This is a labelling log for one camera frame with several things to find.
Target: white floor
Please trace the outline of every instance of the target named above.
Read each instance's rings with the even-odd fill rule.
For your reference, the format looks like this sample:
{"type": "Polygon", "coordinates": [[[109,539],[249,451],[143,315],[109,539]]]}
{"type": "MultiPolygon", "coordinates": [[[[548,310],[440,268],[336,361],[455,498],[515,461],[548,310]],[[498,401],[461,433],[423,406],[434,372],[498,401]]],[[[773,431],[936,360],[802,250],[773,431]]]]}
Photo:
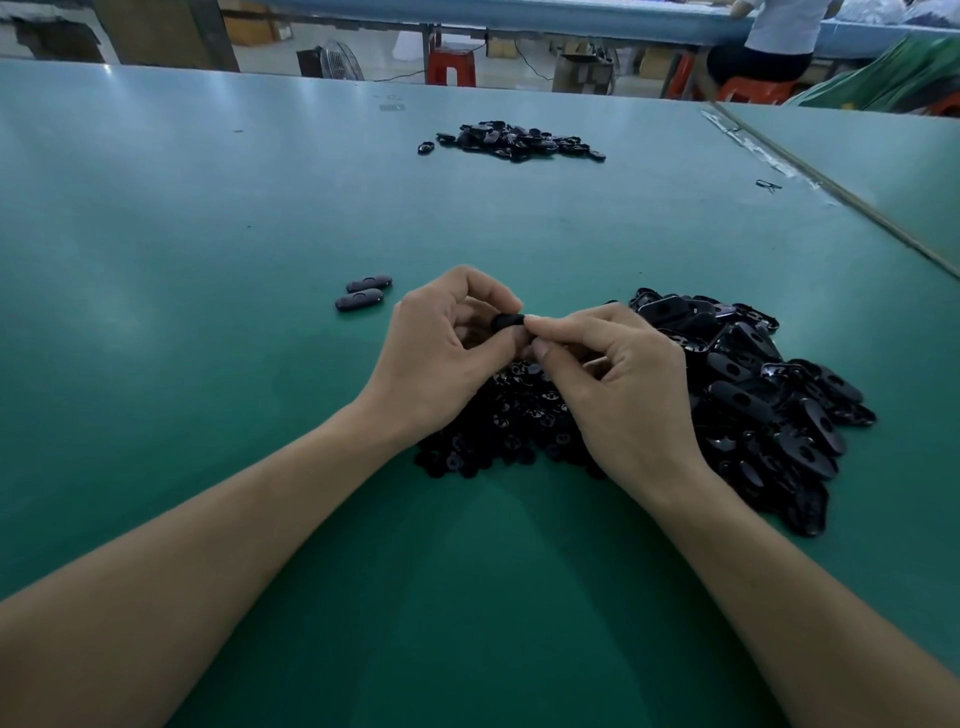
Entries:
{"type": "MultiPolygon", "coordinates": [[[[110,45],[107,34],[97,22],[93,10],[65,11],[50,6],[26,5],[0,1],[0,21],[14,16],[37,17],[39,15],[58,15],[69,20],[83,22],[90,26],[101,43],[101,52],[108,63],[116,63],[116,54],[110,45]]],[[[420,56],[420,37],[407,34],[397,48],[397,31],[343,31],[323,25],[293,25],[293,38],[266,46],[253,48],[234,46],[237,62],[244,73],[273,73],[298,76],[300,67],[296,52],[330,40],[339,40],[349,46],[356,56],[364,77],[369,80],[390,79],[404,74],[415,74],[398,78],[398,83],[422,84],[423,69],[420,56]]],[[[526,58],[490,59],[484,50],[474,55],[477,68],[477,85],[487,88],[516,88],[523,90],[549,91],[553,79],[556,58],[550,54],[546,41],[521,40],[518,42],[520,53],[526,58]]],[[[0,58],[30,58],[28,49],[16,42],[11,25],[0,23],[0,58]]],[[[614,94],[617,96],[658,96],[659,81],[647,81],[629,73],[628,68],[616,80],[614,94]]]]}

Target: black pants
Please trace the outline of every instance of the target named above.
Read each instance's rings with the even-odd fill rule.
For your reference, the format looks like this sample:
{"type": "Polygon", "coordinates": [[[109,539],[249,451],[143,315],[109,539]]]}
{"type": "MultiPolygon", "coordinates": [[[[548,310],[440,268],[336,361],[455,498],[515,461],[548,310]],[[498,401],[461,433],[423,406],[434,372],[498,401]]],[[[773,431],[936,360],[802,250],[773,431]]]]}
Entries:
{"type": "Polygon", "coordinates": [[[718,85],[725,84],[734,76],[755,81],[796,81],[812,60],[812,53],[782,56],[755,51],[743,43],[727,43],[707,53],[707,72],[718,85]]]}

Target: seated person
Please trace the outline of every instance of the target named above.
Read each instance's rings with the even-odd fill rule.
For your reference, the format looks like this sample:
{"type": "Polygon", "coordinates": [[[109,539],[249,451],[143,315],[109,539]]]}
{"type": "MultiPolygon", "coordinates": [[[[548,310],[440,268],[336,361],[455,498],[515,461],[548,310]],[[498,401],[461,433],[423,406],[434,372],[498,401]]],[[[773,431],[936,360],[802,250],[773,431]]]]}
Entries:
{"type": "MultiPolygon", "coordinates": [[[[762,0],[735,0],[730,17],[738,20],[762,0]]],[[[766,0],[745,42],[711,48],[697,59],[695,78],[704,95],[714,101],[720,86],[734,76],[757,81],[799,79],[813,60],[820,21],[840,12],[843,0],[766,0]]]]}

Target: green plastic sheet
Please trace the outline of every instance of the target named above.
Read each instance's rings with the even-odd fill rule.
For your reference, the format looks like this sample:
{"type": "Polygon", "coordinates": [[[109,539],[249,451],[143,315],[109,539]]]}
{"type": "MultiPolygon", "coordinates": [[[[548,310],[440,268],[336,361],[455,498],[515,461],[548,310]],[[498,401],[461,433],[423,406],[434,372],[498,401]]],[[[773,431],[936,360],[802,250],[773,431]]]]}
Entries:
{"type": "Polygon", "coordinates": [[[960,38],[905,37],[876,61],[797,94],[787,104],[819,109],[892,111],[900,100],[960,74],[960,38]]]}

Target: red plastic stool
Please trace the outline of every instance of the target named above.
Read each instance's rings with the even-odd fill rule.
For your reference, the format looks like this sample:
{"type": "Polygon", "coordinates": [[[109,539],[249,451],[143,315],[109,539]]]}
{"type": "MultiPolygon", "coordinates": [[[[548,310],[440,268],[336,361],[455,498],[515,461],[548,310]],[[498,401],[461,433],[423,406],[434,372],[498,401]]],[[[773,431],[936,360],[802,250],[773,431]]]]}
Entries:
{"type": "Polygon", "coordinates": [[[473,51],[433,49],[426,66],[426,82],[430,85],[446,85],[447,68],[453,68],[457,72],[457,85],[476,88],[477,67],[473,61],[473,51]]]}
{"type": "Polygon", "coordinates": [[[960,116],[960,91],[944,96],[926,108],[927,116],[960,116]]]}
{"type": "Polygon", "coordinates": [[[734,76],[720,88],[717,101],[745,101],[748,104],[782,104],[793,95],[795,81],[777,84],[734,76]]]}
{"type": "Polygon", "coordinates": [[[681,52],[680,62],[677,63],[677,70],[674,71],[673,78],[670,79],[670,83],[667,85],[666,93],[663,94],[664,99],[680,101],[684,98],[686,82],[690,80],[690,74],[693,73],[693,63],[695,61],[696,57],[692,53],[688,51],[681,52]]]}

